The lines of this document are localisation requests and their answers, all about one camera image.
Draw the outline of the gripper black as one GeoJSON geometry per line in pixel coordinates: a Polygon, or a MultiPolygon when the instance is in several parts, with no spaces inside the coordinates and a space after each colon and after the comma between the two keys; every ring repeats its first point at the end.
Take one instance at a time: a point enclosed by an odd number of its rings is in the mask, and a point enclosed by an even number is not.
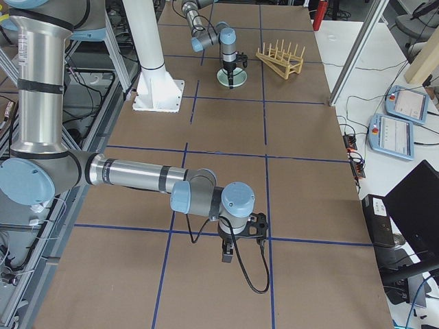
{"type": "MultiPolygon", "coordinates": [[[[234,254],[232,235],[229,232],[225,232],[221,228],[219,228],[217,231],[219,236],[222,238],[222,262],[231,263],[234,254]]],[[[235,239],[238,240],[240,238],[250,239],[252,238],[252,235],[250,234],[249,230],[243,230],[242,232],[235,233],[235,239]]]]}
{"type": "Polygon", "coordinates": [[[222,68],[227,71],[227,82],[228,82],[228,87],[230,89],[233,89],[233,85],[234,85],[234,73],[233,71],[236,69],[237,64],[235,61],[232,62],[228,62],[223,60],[222,61],[222,68]]]}

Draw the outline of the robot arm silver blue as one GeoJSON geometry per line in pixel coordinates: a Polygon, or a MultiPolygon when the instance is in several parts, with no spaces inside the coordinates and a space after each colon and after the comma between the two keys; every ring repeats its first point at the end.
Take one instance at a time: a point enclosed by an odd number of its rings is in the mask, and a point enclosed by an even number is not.
{"type": "Polygon", "coordinates": [[[222,49],[222,66],[227,76],[227,86],[233,88],[234,73],[237,68],[238,53],[236,51],[235,30],[226,22],[219,22],[213,26],[207,21],[207,26],[202,24],[199,11],[215,1],[190,1],[184,0],[181,4],[182,14],[191,30],[191,44],[195,52],[203,51],[213,45],[219,44],[222,49]]]}
{"type": "Polygon", "coordinates": [[[111,184],[170,196],[172,210],[218,223],[222,259],[239,255],[249,235],[254,192],[242,182],[217,185],[208,169],[181,169],[108,158],[62,143],[64,53],[72,36],[106,37],[103,1],[9,1],[18,30],[19,135],[1,165],[1,190],[32,206],[80,185],[111,184]]]}

